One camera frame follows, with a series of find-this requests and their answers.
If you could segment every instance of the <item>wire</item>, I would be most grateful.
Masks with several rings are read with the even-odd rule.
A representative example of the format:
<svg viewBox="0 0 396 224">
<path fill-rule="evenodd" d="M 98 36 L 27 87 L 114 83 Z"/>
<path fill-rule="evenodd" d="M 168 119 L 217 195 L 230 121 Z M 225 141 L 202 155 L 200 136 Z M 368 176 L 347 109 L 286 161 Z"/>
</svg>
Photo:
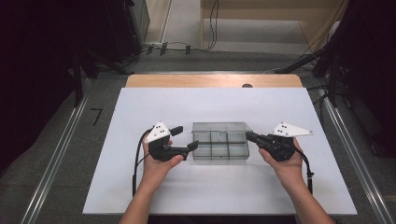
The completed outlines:
<svg viewBox="0 0 396 224">
<path fill-rule="evenodd" d="M 142 146 L 143 139 L 145 138 L 146 134 L 148 134 L 148 133 L 151 132 L 151 130 L 152 130 L 152 129 L 146 130 L 146 131 L 142 134 L 142 136 L 140 137 L 139 143 L 137 144 L 136 157 L 134 158 L 134 175 L 132 176 L 132 195 L 133 195 L 133 196 L 134 196 L 134 194 L 136 193 L 136 174 L 137 174 L 137 166 L 139 165 L 139 163 L 140 163 L 143 159 L 145 159 L 145 158 L 149 155 L 149 154 L 146 155 L 145 157 L 143 157 L 142 160 L 138 161 L 138 160 L 139 160 L 139 151 L 140 151 L 140 148 L 141 148 L 141 146 Z"/>
<path fill-rule="evenodd" d="M 216 5 L 217 5 L 217 9 L 216 9 L 215 29 L 213 29 L 212 17 Z M 207 42 L 208 50 L 212 50 L 215 47 L 216 43 L 218 42 L 218 17 L 219 17 L 219 0 L 216 0 L 215 3 L 213 4 L 212 10 L 210 11 L 209 21 L 210 21 L 210 30 L 212 31 L 212 42 L 211 43 Z"/>
<path fill-rule="evenodd" d="M 280 69 L 280 67 L 278 67 L 278 68 L 273 68 L 273 69 L 269 69 L 269 70 L 266 70 L 266 71 L 264 71 L 264 72 L 262 72 L 263 74 L 267 74 L 267 72 L 272 72 L 272 71 L 275 71 L 275 70 L 277 70 L 277 69 Z"/>
<path fill-rule="evenodd" d="M 315 105 L 317 102 L 324 100 L 324 98 L 326 98 L 329 94 L 325 93 L 324 95 L 320 96 L 314 103 L 313 105 Z"/>
<path fill-rule="evenodd" d="M 313 70 L 313 68 L 314 68 L 315 66 L 309 66 L 309 65 L 304 65 L 304 66 L 301 66 L 301 68 L 303 68 L 305 71 L 307 71 L 307 72 L 312 72 L 312 70 Z"/>
<path fill-rule="evenodd" d="M 313 193 L 313 184 L 312 184 L 312 176 L 314 175 L 314 173 L 311 172 L 311 168 L 309 166 L 309 161 L 308 158 L 305 156 L 305 154 L 298 148 L 295 148 L 295 151 L 300 154 L 300 156 L 302 157 L 303 161 L 305 162 L 306 165 L 306 178 L 307 178 L 307 185 L 308 185 L 308 189 L 311 192 L 311 194 Z"/>
<path fill-rule="evenodd" d="M 329 85 L 320 85 L 320 86 L 316 86 L 316 87 L 309 87 L 306 88 L 308 91 L 312 91 L 312 90 L 321 90 L 321 89 L 327 89 Z"/>
<path fill-rule="evenodd" d="M 319 103 L 319 122 L 320 122 L 320 125 L 322 126 L 323 129 L 324 129 L 324 116 L 323 116 L 324 99 L 325 99 L 325 97 L 323 97 L 320 100 L 320 103 Z"/>
<path fill-rule="evenodd" d="M 136 166 L 139 166 L 140 162 L 142 162 L 147 156 L 149 156 L 149 153 L 148 153 L 146 156 L 144 156 L 144 157 L 137 163 Z"/>
<path fill-rule="evenodd" d="M 340 12 L 341 7 L 342 7 L 342 5 L 344 4 L 345 1 L 346 1 L 346 0 L 343 0 L 343 1 L 340 3 L 340 5 L 338 6 L 337 11 L 335 12 L 334 17 L 332 18 L 332 22 L 330 23 L 330 25 L 323 31 L 323 33 L 322 33 L 320 36 L 318 36 L 318 37 L 308 46 L 308 48 L 306 48 L 306 50 L 297 58 L 297 60 L 295 61 L 295 63 L 299 62 L 305 55 L 313 55 L 313 56 L 316 58 L 316 60 L 318 60 L 318 57 L 315 56 L 315 53 L 306 54 L 306 52 L 309 51 L 309 50 L 311 49 L 311 47 L 312 47 L 314 44 L 316 44 L 323 36 L 325 36 L 326 34 L 328 34 L 328 33 L 330 32 L 330 30 L 332 29 L 332 24 L 334 23 L 335 19 L 337 18 L 338 13 Z"/>
<path fill-rule="evenodd" d="M 191 50 L 200 50 L 200 51 L 206 51 L 206 52 L 209 51 L 208 49 L 200 49 L 198 47 L 195 47 L 194 45 L 187 44 L 187 43 L 180 42 L 180 41 L 171 42 L 171 43 L 163 43 L 163 44 L 159 45 L 158 47 L 155 47 L 155 48 L 152 48 L 152 49 L 151 48 L 147 48 L 147 49 L 142 50 L 139 54 L 136 54 L 136 55 L 132 56 L 131 58 L 125 60 L 125 63 L 120 65 L 120 67 L 124 68 L 124 67 L 129 66 L 134 61 L 134 59 L 139 58 L 142 55 L 145 55 L 150 49 L 151 50 L 162 49 L 163 46 L 169 46 L 169 45 L 174 45 L 174 44 L 182 44 L 182 45 L 185 45 L 185 46 L 191 46 L 191 47 L 193 47 L 193 49 L 191 49 Z M 184 50 L 184 49 L 167 49 L 167 50 Z"/>
</svg>

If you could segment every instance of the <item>equipment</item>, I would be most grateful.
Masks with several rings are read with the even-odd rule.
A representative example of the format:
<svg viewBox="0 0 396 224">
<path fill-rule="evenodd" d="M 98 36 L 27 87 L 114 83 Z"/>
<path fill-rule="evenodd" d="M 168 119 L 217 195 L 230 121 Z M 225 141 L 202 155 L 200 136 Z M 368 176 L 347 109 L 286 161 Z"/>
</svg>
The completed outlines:
<svg viewBox="0 0 396 224">
<path fill-rule="evenodd" d="M 314 173 L 311 172 L 308 158 L 294 145 L 292 136 L 284 137 L 273 134 L 263 135 L 256 134 L 254 132 L 247 132 L 247 140 L 256 143 L 259 148 L 265 149 L 276 161 L 288 161 L 293 156 L 294 152 L 299 153 L 306 165 L 308 189 L 313 193 L 312 176 Z"/>
<path fill-rule="evenodd" d="M 159 121 L 154 126 L 154 128 L 148 129 L 143 133 L 137 146 L 136 157 L 134 160 L 134 176 L 132 180 L 133 195 L 136 193 L 137 166 L 148 155 L 151 155 L 151 157 L 157 161 L 169 161 L 176 155 L 181 155 L 183 156 L 184 160 L 186 160 L 189 153 L 198 148 L 198 141 L 188 144 L 187 147 L 171 147 L 169 145 L 170 135 L 175 136 L 182 132 L 182 126 L 178 126 L 172 130 L 169 130 L 166 128 L 165 124 Z M 145 155 L 140 161 L 137 161 L 139 158 L 140 146 L 146 134 L 148 134 L 147 138 L 145 139 L 145 143 L 148 144 L 148 154 Z"/>
</svg>

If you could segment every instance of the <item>human hand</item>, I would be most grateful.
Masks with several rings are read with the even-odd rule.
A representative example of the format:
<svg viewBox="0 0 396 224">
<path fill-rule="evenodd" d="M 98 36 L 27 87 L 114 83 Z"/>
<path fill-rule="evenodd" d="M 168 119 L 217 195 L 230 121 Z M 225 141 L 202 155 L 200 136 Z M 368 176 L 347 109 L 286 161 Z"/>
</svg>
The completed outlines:
<svg viewBox="0 0 396 224">
<path fill-rule="evenodd" d="M 296 138 L 293 139 L 293 143 L 301 150 Z M 283 187 L 287 188 L 295 184 L 304 183 L 302 174 L 303 159 L 300 154 L 294 153 L 288 161 L 276 161 L 265 149 L 260 148 L 259 152 L 262 158 L 274 168 L 276 176 Z"/>
<path fill-rule="evenodd" d="M 145 141 L 143 141 L 143 149 L 144 155 L 148 155 L 149 145 Z M 138 190 L 144 189 L 150 193 L 154 193 L 165 180 L 168 172 L 182 161 L 183 157 L 180 155 L 173 157 L 169 161 L 156 161 L 151 156 L 147 156 L 144 159 L 144 172 Z"/>
</svg>

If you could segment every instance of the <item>plastic container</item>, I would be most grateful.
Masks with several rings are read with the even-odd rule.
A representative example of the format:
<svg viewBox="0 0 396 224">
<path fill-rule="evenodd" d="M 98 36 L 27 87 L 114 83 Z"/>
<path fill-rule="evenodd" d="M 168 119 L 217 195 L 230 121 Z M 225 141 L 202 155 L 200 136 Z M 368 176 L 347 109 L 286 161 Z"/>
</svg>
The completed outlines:
<svg viewBox="0 0 396 224">
<path fill-rule="evenodd" d="M 193 141 L 198 148 L 192 152 L 196 161 L 247 160 L 249 156 L 245 122 L 194 122 Z"/>
</svg>

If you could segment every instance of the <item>white board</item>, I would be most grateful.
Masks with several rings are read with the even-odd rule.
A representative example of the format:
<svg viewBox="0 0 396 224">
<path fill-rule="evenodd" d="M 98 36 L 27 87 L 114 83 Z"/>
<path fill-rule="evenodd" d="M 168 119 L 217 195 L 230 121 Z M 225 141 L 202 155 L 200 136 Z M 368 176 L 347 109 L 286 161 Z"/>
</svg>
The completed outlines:
<svg viewBox="0 0 396 224">
<path fill-rule="evenodd" d="M 314 196 L 327 213 L 357 214 L 317 114 L 304 88 L 125 88 L 120 92 L 84 206 L 84 214 L 121 214 L 132 199 L 138 141 L 159 120 L 183 126 L 174 147 L 192 142 L 194 122 L 244 121 L 255 133 L 270 133 L 280 121 L 312 130 L 298 137 L 309 159 Z M 273 169 L 255 144 L 250 157 L 228 165 L 201 164 L 190 154 L 156 192 L 151 214 L 295 214 Z M 140 182 L 143 166 L 139 166 Z"/>
</svg>

